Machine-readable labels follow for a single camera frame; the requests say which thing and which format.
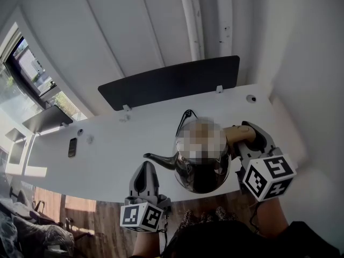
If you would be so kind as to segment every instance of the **stainless steel kettle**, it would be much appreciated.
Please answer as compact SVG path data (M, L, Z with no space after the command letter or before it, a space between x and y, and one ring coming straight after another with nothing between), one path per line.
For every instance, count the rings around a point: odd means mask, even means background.
M147 153L144 157L174 170L179 183L194 193L219 188L230 172L225 131L209 120L197 119L185 124L176 136L173 154L163 157Z

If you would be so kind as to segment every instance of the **white desk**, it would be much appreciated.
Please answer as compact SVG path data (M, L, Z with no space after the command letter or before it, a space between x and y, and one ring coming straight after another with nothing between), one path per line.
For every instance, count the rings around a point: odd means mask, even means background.
M255 104L246 101L254 95ZM21 179L35 186L70 196L123 202L135 170L144 162L145 153L171 156L174 137L185 110L192 109L198 117L211 118L222 127L250 121L266 130L277 146L279 139L273 108L258 85L204 93L133 108L131 112L115 112L74 122L67 128L35 138L24 166ZM120 122L125 114L131 116ZM83 129L78 137L77 131ZM86 138L93 135L92 144ZM74 158L68 158L71 138L77 137ZM232 161L226 182L207 194L196 194L181 187L173 171L154 163L160 183L160 193L172 201L224 194L239 189L236 170L238 159Z

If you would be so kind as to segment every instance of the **wooden floor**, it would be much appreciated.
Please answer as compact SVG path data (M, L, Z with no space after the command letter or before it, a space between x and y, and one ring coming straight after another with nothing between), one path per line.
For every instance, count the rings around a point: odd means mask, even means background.
M45 201L43 214L56 222L65 223L65 218L74 220L72 232L90 232L94 236L83 237L75 246L91 257L129 257L132 255L136 232L119 227L121 203L99 202L61 195L41 188L36 188L34 199ZM175 233L183 220L187 209L196 216L202 212L224 207L228 212L235 212L239 220L254 230L249 224L253 212L254 200L240 192L232 192L215 197L174 202L173 215L168 219L168 240ZM160 233L160 248L164 248L164 237Z

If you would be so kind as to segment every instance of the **smartphone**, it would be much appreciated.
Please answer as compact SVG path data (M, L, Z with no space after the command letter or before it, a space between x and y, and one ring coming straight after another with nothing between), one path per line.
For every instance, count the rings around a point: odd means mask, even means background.
M73 138L69 142L68 157L74 157L76 153L76 142L77 139Z

